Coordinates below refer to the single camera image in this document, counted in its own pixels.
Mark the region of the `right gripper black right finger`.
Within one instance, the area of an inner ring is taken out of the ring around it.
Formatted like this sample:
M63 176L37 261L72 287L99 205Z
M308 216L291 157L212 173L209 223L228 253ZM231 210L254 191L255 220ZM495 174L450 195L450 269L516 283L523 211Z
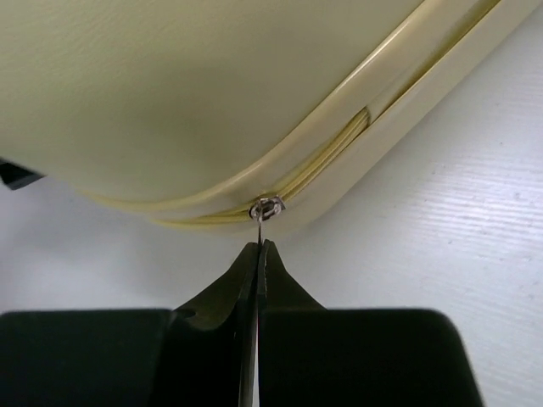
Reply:
M258 265L263 406L480 406L461 336L433 309L327 309L273 242Z

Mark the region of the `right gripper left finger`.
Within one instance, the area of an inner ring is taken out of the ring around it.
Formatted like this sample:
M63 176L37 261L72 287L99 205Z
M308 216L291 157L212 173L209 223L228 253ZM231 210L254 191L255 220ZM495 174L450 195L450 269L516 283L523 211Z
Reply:
M4 313L2 405L252 405L258 258L176 309Z

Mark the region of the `silver zipper pull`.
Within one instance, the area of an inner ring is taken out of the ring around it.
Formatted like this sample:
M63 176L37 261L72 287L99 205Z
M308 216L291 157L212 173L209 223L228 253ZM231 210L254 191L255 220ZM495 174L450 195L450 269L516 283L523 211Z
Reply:
M261 197L248 210L249 218L256 222L258 228L258 244L263 244L263 224L272 217L279 215L285 210L283 200L278 196Z

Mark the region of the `yellow hard-shell suitcase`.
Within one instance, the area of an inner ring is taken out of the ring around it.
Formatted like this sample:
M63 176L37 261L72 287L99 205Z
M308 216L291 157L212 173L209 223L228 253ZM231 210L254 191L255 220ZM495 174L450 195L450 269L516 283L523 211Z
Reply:
M4 1L1 181L175 228L335 205L536 1Z

